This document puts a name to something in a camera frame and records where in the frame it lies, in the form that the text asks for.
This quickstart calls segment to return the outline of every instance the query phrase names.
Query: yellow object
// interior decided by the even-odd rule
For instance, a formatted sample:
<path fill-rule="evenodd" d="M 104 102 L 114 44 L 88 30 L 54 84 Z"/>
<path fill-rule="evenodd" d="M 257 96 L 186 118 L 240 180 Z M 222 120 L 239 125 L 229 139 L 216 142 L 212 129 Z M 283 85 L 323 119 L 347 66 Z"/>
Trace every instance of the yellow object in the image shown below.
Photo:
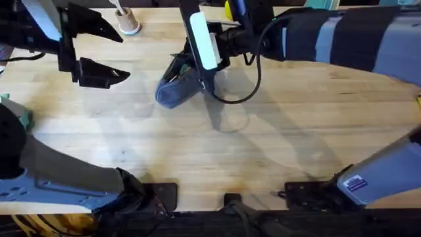
<path fill-rule="evenodd" d="M 234 20 L 232 18 L 231 8 L 230 8 L 230 4 L 229 4 L 228 1 L 225 1 L 225 15 L 226 15 L 226 18 L 228 18 L 230 20 Z"/>
<path fill-rule="evenodd" d="M 95 219 L 89 214 L 12 215 L 12 218 L 28 237 L 35 233 L 45 237 L 83 236 L 84 230 L 92 232 L 96 229 Z"/>
<path fill-rule="evenodd" d="M 421 106 L 421 93 L 416 95 L 416 100 L 418 101 L 418 104 Z"/>

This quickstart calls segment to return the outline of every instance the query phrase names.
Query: blue fabric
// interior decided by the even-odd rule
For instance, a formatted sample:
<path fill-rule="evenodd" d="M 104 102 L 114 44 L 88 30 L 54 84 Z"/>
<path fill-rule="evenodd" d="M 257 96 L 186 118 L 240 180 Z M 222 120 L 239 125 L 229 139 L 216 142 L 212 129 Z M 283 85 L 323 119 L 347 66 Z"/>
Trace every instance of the blue fabric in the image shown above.
<path fill-rule="evenodd" d="M 197 71 L 188 67 L 184 59 L 176 56 L 158 83 L 155 99 L 162 106 L 172 109 L 202 89 Z"/>
<path fill-rule="evenodd" d="M 316 61 L 330 63 L 330 51 L 336 24 L 331 17 L 320 29 L 316 43 Z M 403 13 L 387 28 L 378 51 L 373 72 L 394 76 L 421 87 L 421 13 Z"/>

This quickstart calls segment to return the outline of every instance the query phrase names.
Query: label sticker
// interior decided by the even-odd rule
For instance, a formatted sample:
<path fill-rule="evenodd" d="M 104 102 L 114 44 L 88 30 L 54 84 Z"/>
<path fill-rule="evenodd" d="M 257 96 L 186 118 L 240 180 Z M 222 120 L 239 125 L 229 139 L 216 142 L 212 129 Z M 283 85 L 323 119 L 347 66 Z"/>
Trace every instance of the label sticker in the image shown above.
<path fill-rule="evenodd" d="M 365 181 L 361 176 L 354 175 L 353 177 L 346 180 L 343 185 L 348 188 L 349 191 L 354 192 L 359 190 L 362 187 L 368 185 L 367 181 Z"/>

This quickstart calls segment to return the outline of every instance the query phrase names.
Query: denim cloth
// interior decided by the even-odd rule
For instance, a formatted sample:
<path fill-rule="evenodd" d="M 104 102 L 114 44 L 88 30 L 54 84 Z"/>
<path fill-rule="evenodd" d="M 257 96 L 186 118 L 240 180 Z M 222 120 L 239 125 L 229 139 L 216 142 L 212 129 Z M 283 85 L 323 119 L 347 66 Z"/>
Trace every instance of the denim cloth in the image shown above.
<path fill-rule="evenodd" d="M 157 86 L 155 99 L 162 106 L 172 109 L 202 89 L 197 71 L 188 67 L 184 59 L 176 56 Z"/>

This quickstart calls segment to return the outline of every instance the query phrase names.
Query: wooden table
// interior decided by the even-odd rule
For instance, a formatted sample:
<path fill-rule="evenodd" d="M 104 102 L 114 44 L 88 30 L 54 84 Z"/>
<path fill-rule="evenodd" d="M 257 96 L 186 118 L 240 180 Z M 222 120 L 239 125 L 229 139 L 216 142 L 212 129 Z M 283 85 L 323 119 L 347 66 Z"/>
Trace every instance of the wooden table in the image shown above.
<path fill-rule="evenodd" d="M 223 9 L 203 8 L 225 20 Z M 117 27 L 112 10 L 100 10 Z M 176 109 L 154 99 L 158 80 L 185 42 L 178 9 L 134 9 L 141 32 L 124 43 L 78 36 L 78 56 L 132 73 L 110 90 L 80 88 L 57 58 L 9 63 L 1 93 L 35 111 L 37 139 L 104 167 L 121 167 L 143 182 L 179 184 L 179 211 L 217 210 L 226 192 L 241 192 L 257 209 L 284 209 L 271 195 L 286 181 L 327 180 L 395 141 L 421 121 L 419 88 L 387 76 L 320 63 L 263 60 L 262 86 L 241 105 L 198 94 Z M 16 50 L 13 56 L 27 55 Z M 242 57 L 218 75 L 228 99 L 255 85 Z M 421 191 L 371 207 L 421 207 Z M 78 213 L 76 206 L 3 203 L 1 213 Z"/>

